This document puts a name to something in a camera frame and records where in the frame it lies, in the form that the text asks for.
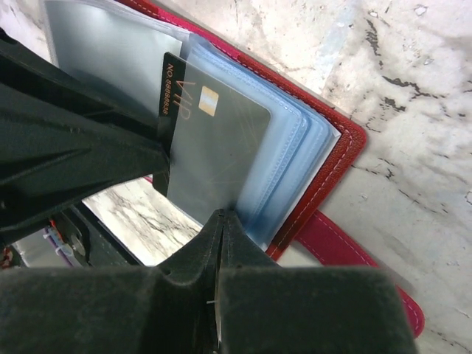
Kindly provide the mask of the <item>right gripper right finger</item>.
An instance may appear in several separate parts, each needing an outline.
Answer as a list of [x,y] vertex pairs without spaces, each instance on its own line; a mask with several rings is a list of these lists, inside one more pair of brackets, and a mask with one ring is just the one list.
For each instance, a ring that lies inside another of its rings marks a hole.
[[223,226],[218,306],[223,353],[415,353],[419,307],[346,233],[314,214],[297,240],[320,262],[283,268]]

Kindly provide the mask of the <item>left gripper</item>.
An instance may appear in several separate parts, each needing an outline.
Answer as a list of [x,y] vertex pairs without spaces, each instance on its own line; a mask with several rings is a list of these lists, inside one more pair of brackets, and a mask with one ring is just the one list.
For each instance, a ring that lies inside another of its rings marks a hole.
[[50,220],[82,266],[141,266],[86,205],[76,203],[168,166],[149,119],[1,34],[2,235],[27,236]]

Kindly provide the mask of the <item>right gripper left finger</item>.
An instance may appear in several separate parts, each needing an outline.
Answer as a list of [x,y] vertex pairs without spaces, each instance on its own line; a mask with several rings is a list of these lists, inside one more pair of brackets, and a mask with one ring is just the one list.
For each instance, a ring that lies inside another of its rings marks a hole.
[[3,353],[213,353],[224,212],[154,267],[1,273]]

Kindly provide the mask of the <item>black VIP card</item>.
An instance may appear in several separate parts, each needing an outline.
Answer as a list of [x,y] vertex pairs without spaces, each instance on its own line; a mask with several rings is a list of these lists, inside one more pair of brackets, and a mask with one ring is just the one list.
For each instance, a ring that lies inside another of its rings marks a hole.
[[199,223],[235,207],[270,120],[262,105],[166,52],[158,133],[170,160],[167,199]]

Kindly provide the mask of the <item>red card holder wallet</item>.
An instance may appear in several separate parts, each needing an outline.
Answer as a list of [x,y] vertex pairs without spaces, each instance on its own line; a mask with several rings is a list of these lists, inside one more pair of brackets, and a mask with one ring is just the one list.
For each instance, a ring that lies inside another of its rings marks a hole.
[[[153,2],[43,1],[41,9],[54,64],[148,115],[158,139],[166,52],[270,112],[264,139],[231,209],[272,259],[321,213],[319,205],[365,145],[364,130],[335,108],[210,29]],[[169,167],[152,177],[165,198]]]

